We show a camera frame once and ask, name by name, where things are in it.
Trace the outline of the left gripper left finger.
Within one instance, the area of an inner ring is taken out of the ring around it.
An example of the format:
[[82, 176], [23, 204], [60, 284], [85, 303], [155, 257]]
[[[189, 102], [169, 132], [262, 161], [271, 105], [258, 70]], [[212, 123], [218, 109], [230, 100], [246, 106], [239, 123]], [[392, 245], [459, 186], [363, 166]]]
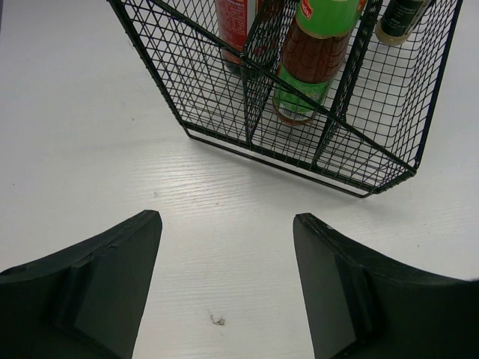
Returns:
[[3, 358], [130, 358], [162, 219], [144, 210], [113, 228], [1, 273]]

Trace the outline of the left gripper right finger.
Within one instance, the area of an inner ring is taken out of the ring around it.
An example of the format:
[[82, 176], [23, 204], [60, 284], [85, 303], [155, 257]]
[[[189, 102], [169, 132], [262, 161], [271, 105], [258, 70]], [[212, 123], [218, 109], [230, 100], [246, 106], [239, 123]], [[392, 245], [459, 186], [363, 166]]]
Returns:
[[478, 282], [430, 273], [310, 213], [293, 241], [316, 358], [476, 358]]

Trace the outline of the sauce bottle yellow cap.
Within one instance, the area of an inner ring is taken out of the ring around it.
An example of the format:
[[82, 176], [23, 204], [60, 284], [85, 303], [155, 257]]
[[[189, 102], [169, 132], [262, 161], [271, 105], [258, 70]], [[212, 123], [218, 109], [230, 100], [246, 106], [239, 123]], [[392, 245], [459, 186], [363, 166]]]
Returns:
[[281, 48], [277, 76], [322, 105], [344, 62], [365, 1], [300, 1]]

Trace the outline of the spice jar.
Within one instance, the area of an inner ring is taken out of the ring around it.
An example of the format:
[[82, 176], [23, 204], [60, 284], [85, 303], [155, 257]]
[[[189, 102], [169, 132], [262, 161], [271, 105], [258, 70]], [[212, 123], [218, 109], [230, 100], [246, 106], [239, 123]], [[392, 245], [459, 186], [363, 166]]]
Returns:
[[430, 4], [430, 0], [390, 1], [376, 24], [379, 42], [388, 46], [406, 42]]

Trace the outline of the clear bottle red label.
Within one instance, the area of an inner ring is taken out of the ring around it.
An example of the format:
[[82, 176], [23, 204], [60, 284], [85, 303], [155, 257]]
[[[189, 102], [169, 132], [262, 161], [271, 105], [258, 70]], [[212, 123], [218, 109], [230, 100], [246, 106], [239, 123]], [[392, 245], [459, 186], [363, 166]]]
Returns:
[[271, 70], [278, 53], [283, 1], [216, 1], [219, 37]]

